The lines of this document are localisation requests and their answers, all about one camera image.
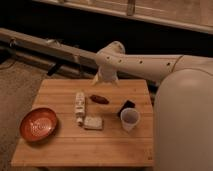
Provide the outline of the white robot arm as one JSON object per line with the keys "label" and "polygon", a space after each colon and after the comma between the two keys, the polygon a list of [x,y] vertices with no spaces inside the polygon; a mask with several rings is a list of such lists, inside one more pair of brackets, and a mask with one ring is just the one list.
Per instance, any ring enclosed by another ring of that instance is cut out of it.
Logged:
{"label": "white robot arm", "polygon": [[154,99],[154,171],[213,171],[213,57],[127,55],[114,41],[94,56],[97,82],[119,71],[158,84]]}

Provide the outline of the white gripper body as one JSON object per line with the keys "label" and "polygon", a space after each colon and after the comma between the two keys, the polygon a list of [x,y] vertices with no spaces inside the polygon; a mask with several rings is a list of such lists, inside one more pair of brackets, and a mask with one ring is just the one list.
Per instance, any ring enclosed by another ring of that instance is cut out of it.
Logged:
{"label": "white gripper body", "polygon": [[108,66],[100,66],[98,68],[98,72],[96,73],[93,79],[94,85],[99,83],[117,84],[118,83],[117,70]]}

